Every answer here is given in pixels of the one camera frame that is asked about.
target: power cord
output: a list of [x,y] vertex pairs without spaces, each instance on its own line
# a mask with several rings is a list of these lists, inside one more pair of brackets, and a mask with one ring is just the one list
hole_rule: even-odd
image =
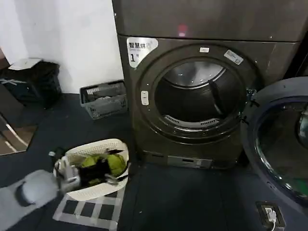
[[274,231],[276,228],[276,220],[277,220],[276,212],[272,208],[265,208],[265,211],[266,214],[268,215],[269,221],[273,223],[273,228],[270,231]]

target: washing machine door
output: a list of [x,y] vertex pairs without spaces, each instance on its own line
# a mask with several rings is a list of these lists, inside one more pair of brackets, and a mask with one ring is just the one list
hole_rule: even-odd
[[267,86],[242,116],[251,165],[286,203],[308,215],[308,77]]

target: grey plastic crate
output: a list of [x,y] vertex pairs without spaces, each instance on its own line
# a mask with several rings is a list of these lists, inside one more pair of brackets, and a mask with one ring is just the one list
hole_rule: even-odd
[[128,110],[123,81],[92,85],[80,89],[80,104],[92,119],[100,119]]

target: white wall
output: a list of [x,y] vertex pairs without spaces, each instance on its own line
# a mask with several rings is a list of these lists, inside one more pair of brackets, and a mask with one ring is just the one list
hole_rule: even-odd
[[0,0],[0,15],[8,61],[59,63],[63,92],[123,78],[111,0]]

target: laundry basket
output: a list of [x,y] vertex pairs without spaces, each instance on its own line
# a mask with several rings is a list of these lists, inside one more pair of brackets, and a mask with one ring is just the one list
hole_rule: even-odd
[[[103,141],[97,141],[93,143],[88,143],[73,149],[70,149],[65,153],[70,164],[78,165],[80,164],[87,156],[95,155],[98,153],[105,153],[107,150],[123,150],[119,154],[122,155],[127,162],[129,160],[128,149],[125,143],[118,139],[108,139]],[[128,175],[128,168],[126,171],[119,177]],[[101,183],[95,186],[91,186],[85,189],[80,189],[67,194],[77,201],[87,201],[95,199],[101,196],[105,196],[116,192],[125,187],[127,184],[128,178],[125,178],[117,185],[111,185],[108,183]]]
[[122,80],[80,89],[80,104],[92,119],[100,119],[128,110],[126,89]]

